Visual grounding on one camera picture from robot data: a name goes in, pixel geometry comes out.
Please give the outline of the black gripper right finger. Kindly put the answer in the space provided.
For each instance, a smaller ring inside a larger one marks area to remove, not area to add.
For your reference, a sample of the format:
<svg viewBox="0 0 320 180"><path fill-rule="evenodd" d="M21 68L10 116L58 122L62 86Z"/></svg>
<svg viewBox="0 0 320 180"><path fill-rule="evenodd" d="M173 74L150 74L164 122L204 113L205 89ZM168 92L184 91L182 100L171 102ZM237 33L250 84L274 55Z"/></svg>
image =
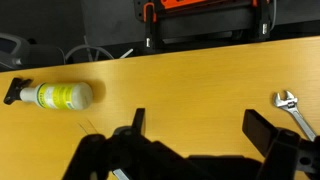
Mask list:
<svg viewBox="0 0 320 180"><path fill-rule="evenodd" d="M242 131L260 154L265 157L278 130L254 109L246 109Z"/></svg>

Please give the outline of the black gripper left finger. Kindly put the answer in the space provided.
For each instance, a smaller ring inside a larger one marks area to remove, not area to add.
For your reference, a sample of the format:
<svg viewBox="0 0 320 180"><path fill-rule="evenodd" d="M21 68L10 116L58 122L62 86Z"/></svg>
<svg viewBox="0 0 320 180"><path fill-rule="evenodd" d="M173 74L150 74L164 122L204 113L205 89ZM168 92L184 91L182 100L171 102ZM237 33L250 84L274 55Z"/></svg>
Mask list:
<svg viewBox="0 0 320 180"><path fill-rule="evenodd" d="M130 135L144 135L145 134L145 109L137 108L130 126L118 127L114 131L114 135L124 134Z"/></svg>

